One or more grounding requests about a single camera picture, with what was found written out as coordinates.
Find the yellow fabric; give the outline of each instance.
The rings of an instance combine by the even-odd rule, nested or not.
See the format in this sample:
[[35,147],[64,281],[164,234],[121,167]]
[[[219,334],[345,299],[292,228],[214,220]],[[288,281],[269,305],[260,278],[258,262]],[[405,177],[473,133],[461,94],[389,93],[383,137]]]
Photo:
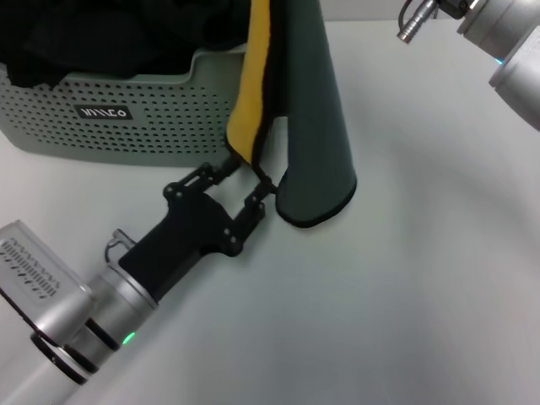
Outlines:
[[271,37],[270,1],[251,0],[240,93],[227,125],[229,145],[249,164],[253,160],[253,146],[262,121],[262,84]]

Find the white surface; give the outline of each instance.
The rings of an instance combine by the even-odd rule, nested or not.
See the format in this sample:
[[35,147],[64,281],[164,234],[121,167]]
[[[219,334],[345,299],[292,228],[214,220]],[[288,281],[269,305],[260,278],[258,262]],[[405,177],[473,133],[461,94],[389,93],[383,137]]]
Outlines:
[[2,405],[61,405],[77,389],[36,347],[20,353],[0,372]]
[[[409,47],[395,25],[328,25],[359,175],[350,206],[299,230],[268,201],[244,254],[199,263],[70,404],[538,404],[538,133],[457,23]],[[87,278],[111,231],[142,237],[186,171],[0,137],[0,173],[0,224],[21,218]],[[27,335],[6,304],[1,320],[6,361]]]
[[[321,0],[322,12],[326,20],[369,21],[397,20],[405,0]],[[407,16],[413,15],[421,0],[414,0]],[[448,15],[439,12],[439,19],[448,19]]]

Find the laundry basket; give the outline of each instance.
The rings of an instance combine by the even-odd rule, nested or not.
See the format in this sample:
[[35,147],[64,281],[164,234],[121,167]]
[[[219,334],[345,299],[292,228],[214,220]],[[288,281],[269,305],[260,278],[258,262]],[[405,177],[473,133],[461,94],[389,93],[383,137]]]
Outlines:
[[14,87],[0,64],[0,129],[17,147],[127,165],[216,164],[244,51],[198,51],[189,73],[129,80],[72,73],[57,87]]

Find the metal connector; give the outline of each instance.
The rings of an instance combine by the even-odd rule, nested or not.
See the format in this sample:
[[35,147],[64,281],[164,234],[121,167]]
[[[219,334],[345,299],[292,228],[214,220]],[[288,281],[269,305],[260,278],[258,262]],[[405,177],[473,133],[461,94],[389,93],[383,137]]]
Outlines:
[[435,0],[424,0],[414,12],[414,16],[403,26],[397,38],[408,44],[419,32],[431,14],[439,7]]

